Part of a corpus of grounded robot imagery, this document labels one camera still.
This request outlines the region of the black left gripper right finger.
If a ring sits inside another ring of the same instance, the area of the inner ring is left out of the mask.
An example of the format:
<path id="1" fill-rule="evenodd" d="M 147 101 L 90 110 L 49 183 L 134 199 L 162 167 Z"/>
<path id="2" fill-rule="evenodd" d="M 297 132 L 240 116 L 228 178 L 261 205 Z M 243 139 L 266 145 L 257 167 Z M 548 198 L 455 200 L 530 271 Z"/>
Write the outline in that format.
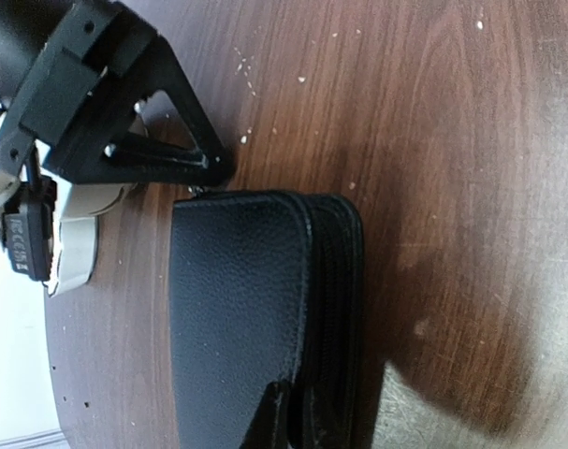
<path id="1" fill-rule="evenodd" d="M 302 402 L 302 447 L 343 447 L 342 426 L 329 399 L 318 387 L 305 391 Z"/>

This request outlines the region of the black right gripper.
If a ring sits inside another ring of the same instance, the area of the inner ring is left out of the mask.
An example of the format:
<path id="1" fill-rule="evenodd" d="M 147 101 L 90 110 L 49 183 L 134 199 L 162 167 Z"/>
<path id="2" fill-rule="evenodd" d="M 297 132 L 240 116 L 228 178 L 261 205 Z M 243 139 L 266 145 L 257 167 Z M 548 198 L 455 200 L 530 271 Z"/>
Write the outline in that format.
<path id="1" fill-rule="evenodd" d="M 185 149 L 134 134 L 136 105 L 164 93 L 186 125 Z M 111 1 L 0 1 L 0 170 L 18 176 L 36 142 L 43 166 L 74 184 L 216 187 L 234 159 L 168 42 Z"/>

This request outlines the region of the black zip tool case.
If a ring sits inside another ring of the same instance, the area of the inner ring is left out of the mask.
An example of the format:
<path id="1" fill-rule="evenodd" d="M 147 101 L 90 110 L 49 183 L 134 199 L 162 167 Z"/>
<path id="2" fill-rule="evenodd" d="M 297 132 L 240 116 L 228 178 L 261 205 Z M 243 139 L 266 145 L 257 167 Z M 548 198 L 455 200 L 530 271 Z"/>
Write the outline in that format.
<path id="1" fill-rule="evenodd" d="M 351 444 L 364 239 L 349 200 L 207 194 L 172 210 L 170 354 L 183 448 L 240 448 L 267 385 L 291 384 L 288 447 L 320 388 Z"/>

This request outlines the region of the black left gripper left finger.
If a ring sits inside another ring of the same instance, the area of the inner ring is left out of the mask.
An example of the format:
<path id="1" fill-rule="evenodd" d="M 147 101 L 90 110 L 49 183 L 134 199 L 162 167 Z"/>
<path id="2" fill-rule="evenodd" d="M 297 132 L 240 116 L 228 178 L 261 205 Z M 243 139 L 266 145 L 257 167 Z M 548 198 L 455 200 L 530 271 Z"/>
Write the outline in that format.
<path id="1" fill-rule="evenodd" d="M 291 384 L 267 385 L 246 431 L 240 449 L 285 449 L 288 447 L 288 407 Z"/>

